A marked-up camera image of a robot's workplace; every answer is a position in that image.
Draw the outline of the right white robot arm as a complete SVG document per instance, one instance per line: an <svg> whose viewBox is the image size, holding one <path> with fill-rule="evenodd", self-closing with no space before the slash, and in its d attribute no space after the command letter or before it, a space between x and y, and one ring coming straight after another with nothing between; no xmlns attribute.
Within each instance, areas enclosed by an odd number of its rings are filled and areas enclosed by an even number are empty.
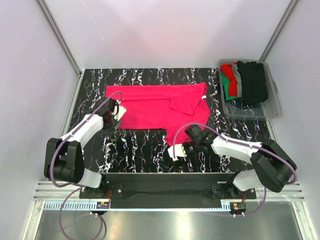
<svg viewBox="0 0 320 240"><path fill-rule="evenodd" d="M248 142L217 134L207 127L191 125L184 131L189 142L184 143L185 153L208 152L229 156L246 162L251 170L236 172L226 182L213 190L220 198L240 198L255 188L266 188L274 193L297 180L297 166L288 154L272 139L265 142Z"/></svg>

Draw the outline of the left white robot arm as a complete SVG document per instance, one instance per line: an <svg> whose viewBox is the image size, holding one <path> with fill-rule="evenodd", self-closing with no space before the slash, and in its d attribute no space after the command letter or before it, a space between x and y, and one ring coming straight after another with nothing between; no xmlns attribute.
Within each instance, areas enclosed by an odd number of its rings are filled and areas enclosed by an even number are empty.
<svg viewBox="0 0 320 240"><path fill-rule="evenodd" d="M108 97L68 133L50 138L46 144L44 176L55 187L71 184L89 187L95 197L103 198L108 186L102 174L85 168L84 147L100 131L107 135L114 133L126 111L119 100Z"/></svg>

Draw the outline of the magenta t shirt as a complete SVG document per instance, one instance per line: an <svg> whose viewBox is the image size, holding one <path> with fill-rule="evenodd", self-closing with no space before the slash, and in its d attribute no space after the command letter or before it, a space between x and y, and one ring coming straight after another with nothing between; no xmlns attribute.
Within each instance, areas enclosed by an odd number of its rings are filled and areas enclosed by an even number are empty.
<svg viewBox="0 0 320 240"><path fill-rule="evenodd" d="M109 85L105 95L120 100L126 112L122 130L166 130L169 146L182 144L188 136L180 130L189 123L206 124L208 107L206 83L188 85Z"/></svg>

